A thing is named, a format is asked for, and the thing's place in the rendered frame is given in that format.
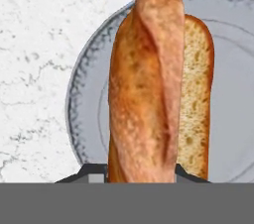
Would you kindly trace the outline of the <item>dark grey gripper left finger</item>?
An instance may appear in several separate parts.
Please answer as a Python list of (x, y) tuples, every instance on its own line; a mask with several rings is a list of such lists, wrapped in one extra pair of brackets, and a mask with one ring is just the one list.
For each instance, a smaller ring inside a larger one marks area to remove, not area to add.
[(78, 173), (61, 179), (61, 182), (105, 183), (107, 181), (107, 164), (84, 164)]

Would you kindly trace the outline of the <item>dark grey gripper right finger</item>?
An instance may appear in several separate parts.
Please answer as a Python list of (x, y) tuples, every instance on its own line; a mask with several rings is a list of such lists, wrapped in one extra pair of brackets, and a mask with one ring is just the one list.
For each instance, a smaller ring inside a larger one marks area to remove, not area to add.
[(187, 173), (180, 164), (176, 165), (175, 175), (176, 175), (177, 181), (186, 179), (186, 180), (190, 180), (191, 182), (208, 183), (208, 180), (205, 180), (193, 174)]

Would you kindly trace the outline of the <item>orange brown sausage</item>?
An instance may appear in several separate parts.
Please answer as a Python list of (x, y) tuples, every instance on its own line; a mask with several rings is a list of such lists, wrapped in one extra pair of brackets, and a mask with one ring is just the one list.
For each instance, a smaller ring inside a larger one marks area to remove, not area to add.
[(110, 182), (175, 180), (185, 47), (183, 0), (136, 0), (113, 45)]

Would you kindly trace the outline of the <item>brown bread bun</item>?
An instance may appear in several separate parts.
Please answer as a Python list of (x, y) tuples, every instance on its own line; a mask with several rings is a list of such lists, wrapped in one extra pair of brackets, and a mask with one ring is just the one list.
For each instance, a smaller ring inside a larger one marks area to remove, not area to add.
[(207, 180), (214, 45), (201, 19), (186, 15), (185, 29), (178, 163), (187, 173)]

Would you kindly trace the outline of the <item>grey round plate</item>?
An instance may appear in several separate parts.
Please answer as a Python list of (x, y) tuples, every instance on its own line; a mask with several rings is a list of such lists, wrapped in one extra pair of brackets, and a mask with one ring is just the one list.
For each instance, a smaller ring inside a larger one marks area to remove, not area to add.
[[(254, 0), (184, 0), (214, 42), (208, 179), (254, 183)], [(132, 3), (110, 16), (80, 52), (69, 81), (66, 123), (81, 164), (106, 163), (112, 44)]]

